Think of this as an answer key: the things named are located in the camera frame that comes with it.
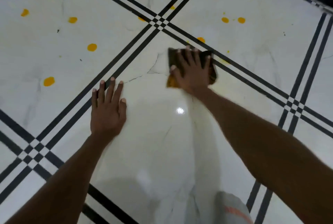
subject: person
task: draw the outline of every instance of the person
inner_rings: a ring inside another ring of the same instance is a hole
[[[179,56],[184,77],[175,66],[170,71],[180,87],[212,113],[251,174],[304,223],[333,223],[333,171],[289,133],[213,92],[208,87],[210,57],[201,67],[197,49],[194,55],[187,47],[188,63]],[[126,100],[120,100],[123,82],[114,87],[111,78],[106,95],[104,81],[98,97],[93,90],[91,135],[6,224],[77,222],[98,159],[126,122]]]

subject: tile floor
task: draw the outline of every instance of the tile floor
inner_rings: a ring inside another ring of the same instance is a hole
[[[125,82],[128,119],[79,223],[211,222],[216,190],[255,223],[300,223],[255,181],[208,111],[166,89],[167,49],[213,50],[211,88],[333,167],[333,18],[312,0],[0,0],[0,223],[90,134],[90,95]]]

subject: person's left hand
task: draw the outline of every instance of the person's left hand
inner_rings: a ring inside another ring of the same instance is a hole
[[[96,89],[93,89],[91,99],[91,133],[105,139],[107,144],[120,133],[126,121],[126,99],[122,98],[119,102],[123,90],[123,82],[119,82],[114,92],[115,84],[116,80],[112,77],[105,96],[105,81],[102,80],[98,91],[98,99]]]

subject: person's left arm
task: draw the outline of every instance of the person's left arm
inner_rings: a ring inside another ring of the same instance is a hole
[[[119,101],[123,82],[115,92],[114,86],[115,79],[111,78],[105,96],[105,82],[101,81],[98,98],[96,89],[93,90],[91,135],[6,224],[77,223],[98,159],[126,121],[126,100]]]

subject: small yellow dot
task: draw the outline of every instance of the small yellow dot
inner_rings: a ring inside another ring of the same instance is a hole
[[[78,20],[77,17],[70,17],[70,18],[68,19],[68,22],[69,22],[69,23],[76,23],[77,20]]]
[[[245,18],[244,17],[239,17],[238,22],[239,23],[245,23]]]
[[[93,52],[97,49],[97,45],[96,44],[90,44],[90,45],[88,45],[87,49],[89,51]]]
[[[21,16],[27,16],[29,15],[29,11],[27,9],[23,9]]]
[[[203,37],[198,37],[198,40],[201,41],[201,42],[203,42],[203,43],[206,42],[205,39],[204,39]]]
[[[44,79],[44,86],[49,87],[52,86],[56,81],[54,80],[54,77],[48,77]]]
[[[224,23],[228,23],[229,22],[229,19],[228,18],[226,18],[226,17],[222,17],[222,22],[224,22]]]

